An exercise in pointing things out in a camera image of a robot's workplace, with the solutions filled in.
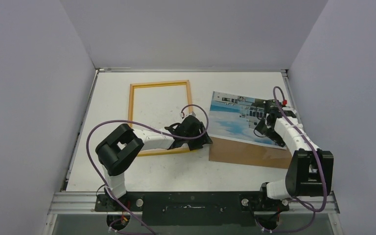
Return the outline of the brown cardboard backing board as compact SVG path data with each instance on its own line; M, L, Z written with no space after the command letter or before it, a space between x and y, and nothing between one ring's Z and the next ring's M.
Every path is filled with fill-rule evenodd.
M212 137L209 161L287 169L292 159L288 149Z

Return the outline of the sky and building photo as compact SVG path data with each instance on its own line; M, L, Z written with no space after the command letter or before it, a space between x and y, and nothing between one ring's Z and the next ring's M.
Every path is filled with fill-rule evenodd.
M224 140L238 141L285 150L255 128L263 120L265 100L214 91L212 93L208 134Z

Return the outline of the yellow picture frame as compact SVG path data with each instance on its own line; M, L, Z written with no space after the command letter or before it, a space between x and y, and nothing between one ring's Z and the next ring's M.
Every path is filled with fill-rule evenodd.
M188 104L192 104L191 87L189 80L175 80L175 81L161 81L161 82L148 82L148 83L134 83L130 84L129 89L129 102L128 102L128 119L133 120L134 114L134 98L135 89L142 88L157 88L157 87L170 87L170 86L185 86L187 94ZM168 154L182 154L188 153L189 148L177 148L172 150L146 150L138 154L138 157L146 156L158 156L158 155L168 155Z

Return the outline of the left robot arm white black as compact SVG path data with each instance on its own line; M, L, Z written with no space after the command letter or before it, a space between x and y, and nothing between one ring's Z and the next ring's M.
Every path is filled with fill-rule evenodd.
M117 123L119 126L95 148L104 171L107 204L115 211L126 206L124 173L141 151L173 150L184 145L194 151L212 144L207 126L193 115L162 129L129 120Z

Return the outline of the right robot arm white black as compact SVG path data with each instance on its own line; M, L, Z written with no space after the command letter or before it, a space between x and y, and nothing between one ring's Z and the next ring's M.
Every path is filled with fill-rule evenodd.
M256 131L280 147L286 147L292 159L285 179L265 185L265 192L257 196L263 210L276 205L277 200L299 196L327 197L331 191L334 156L322 150L304 132L296 112L276 100L265 100L261 107L263 116Z

